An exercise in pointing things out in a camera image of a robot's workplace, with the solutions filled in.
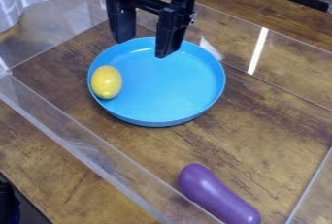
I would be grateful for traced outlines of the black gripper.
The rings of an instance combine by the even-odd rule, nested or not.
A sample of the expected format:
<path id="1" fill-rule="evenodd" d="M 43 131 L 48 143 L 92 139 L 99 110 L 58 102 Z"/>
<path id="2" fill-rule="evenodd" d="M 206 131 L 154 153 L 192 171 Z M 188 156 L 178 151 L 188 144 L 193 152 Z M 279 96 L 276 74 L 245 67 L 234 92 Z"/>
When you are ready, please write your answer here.
<path id="1" fill-rule="evenodd" d="M 109 26 L 117 43 L 123 43 L 137 35 L 137 10 L 129 0 L 105 0 Z M 157 22 L 155 56 L 165 58 L 182 44 L 188 30 L 188 16 L 175 6 L 161 10 Z"/>

